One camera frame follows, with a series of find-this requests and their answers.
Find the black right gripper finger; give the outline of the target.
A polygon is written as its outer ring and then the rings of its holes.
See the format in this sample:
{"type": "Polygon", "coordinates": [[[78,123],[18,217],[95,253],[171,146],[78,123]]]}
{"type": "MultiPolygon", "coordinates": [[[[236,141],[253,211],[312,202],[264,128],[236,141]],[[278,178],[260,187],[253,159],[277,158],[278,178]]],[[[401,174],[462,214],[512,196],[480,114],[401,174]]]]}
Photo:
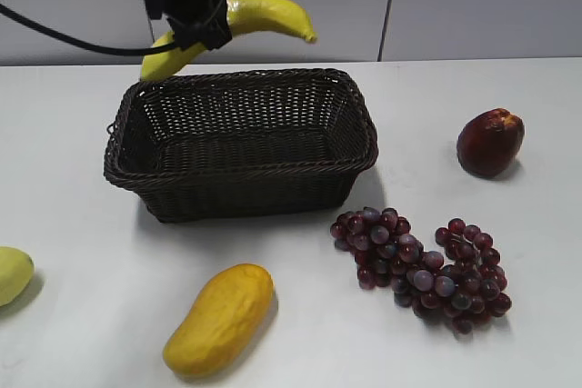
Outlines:
{"type": "Polygon", "coordinates": [[[180,49],[186,50],[204,42],[205,22],[202,19],[168,15],[166,20],[174,33],[174,41],[180,49]]]}

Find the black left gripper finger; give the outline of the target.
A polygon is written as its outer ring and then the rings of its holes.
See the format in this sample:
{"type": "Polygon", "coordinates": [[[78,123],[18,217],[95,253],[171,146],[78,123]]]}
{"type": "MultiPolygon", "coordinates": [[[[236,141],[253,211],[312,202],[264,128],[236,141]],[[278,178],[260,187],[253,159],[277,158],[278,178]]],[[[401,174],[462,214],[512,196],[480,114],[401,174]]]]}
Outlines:
{"type": "Polygon", "coordinates": [[[206,24],[206,48],[216,50],[232,40],[227,21],[227,0],[212,0],[213,9],[206,24]]]}

